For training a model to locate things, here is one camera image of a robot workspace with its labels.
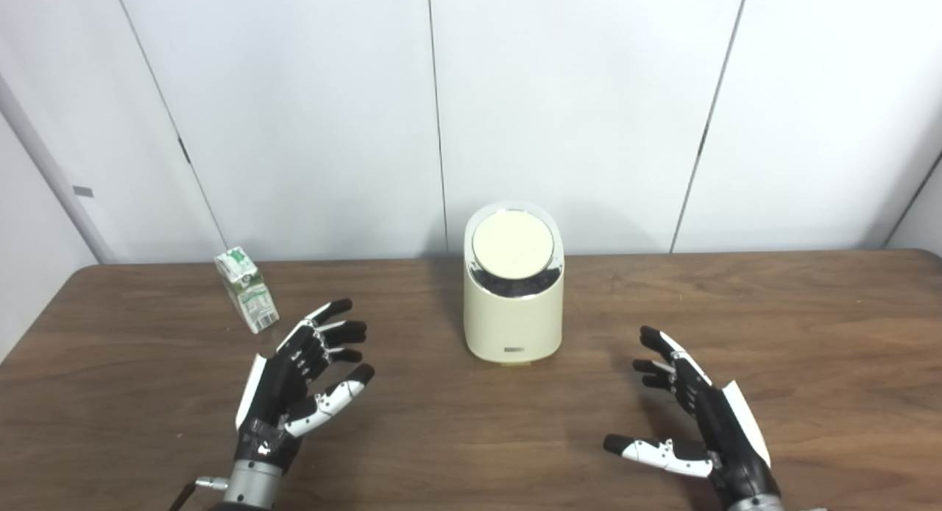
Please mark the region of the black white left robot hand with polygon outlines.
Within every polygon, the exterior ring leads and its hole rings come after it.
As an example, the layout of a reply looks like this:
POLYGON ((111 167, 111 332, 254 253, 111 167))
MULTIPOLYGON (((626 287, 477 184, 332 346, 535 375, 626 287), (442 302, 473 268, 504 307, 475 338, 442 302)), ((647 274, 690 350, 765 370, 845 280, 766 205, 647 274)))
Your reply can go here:
POLYGON ((366 388, 375 370, 350 346, 366 341, 367 325, 336 320, 351 309, 349 297, 323 304, 293 327, 272 356, 255 356, 235 415, 236 461, 289 471, 303 437, 329 423, 366 388), (310 385, 339 362, 356 367, 323 392, 310 392, 310 385))

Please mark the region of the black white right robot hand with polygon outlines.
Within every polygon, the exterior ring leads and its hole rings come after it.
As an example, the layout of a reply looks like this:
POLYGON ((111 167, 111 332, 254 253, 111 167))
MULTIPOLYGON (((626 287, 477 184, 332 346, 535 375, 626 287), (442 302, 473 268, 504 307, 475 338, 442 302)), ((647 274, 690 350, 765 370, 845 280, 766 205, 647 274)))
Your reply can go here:
POLYGON ((783 510, 766 440, 739 384, 715 386, 689 351, 659 329, 640 326, 640 343, 662 357, 632 362, 643 386, 672 394, 695 420, 702 440, 608 434, 603 449, 657 470, 706 479, 723 510, 783 510))

